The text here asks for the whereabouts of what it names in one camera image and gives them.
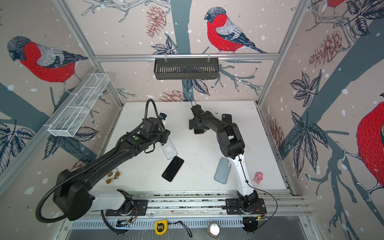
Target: red bird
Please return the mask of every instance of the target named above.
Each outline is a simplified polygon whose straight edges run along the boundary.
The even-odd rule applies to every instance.
[[[208,39],[221,51],[235,52],[241,48],[251,48],[259,53],[266,53],[258,49],[227,16],[222,7],[213,7],[208,10],[204,20],[208,20]]]
[[[51,83],[63,83],[64,90],[59,96],[64,92],[69,93],[65,90],[65,81],[72,75],[76,76],[74,70],[79,62],[88,59],[60,48],[34,43],[23,36],[11,39],[7,47],[12,60],[20,60],[36,77]]]
[[[346,152],[341,142],[336,143],[342,146],[344,154],[360,159],[376,178],[377,184],[371,190],[367,190],[359,182],[356,183],[367,192],[368,199],[365,199],[365,201],[370,202],[371,193],[384,187],[384,102],[379,103],[360,121],[356,136],[359,148],[358,154]]]

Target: white phone case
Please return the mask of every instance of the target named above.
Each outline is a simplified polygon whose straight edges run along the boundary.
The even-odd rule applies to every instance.
[[[161,143],[161,148],[168,160],[177,156],[176,149],[169,138],[166,143]]]

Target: black strap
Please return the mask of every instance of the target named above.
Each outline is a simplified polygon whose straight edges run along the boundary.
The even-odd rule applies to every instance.
[[[185,228],[185,230],[187,230],[189,237],[192,237],[191,230],[189,230],[189,228],[182,221],[178,221],[178,222],[174,222],[174,223],[168,222],[168,224],[178,224],[178,223],[180,223]]]

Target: tape measure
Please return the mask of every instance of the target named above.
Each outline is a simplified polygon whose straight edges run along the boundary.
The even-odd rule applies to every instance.
[[[167,220],[161,220],[161,221],[155,222],[155,233],[157,235],[163,235],[164,233],[167,232],[167,225],[168,225]]]

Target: phone case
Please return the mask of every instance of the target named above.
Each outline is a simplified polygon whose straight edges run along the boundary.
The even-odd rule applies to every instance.
[[[177,156],[176,149],[169,138],[166,143],[161,144],[161,148],[168,160]]]
[[[219,183],[222,183],[222,184],[226,184],[230,171],[231,171],[231,162],[227,158],[222,157],[216,169],[216,173],[214,177],[215,181],[218,181]]]

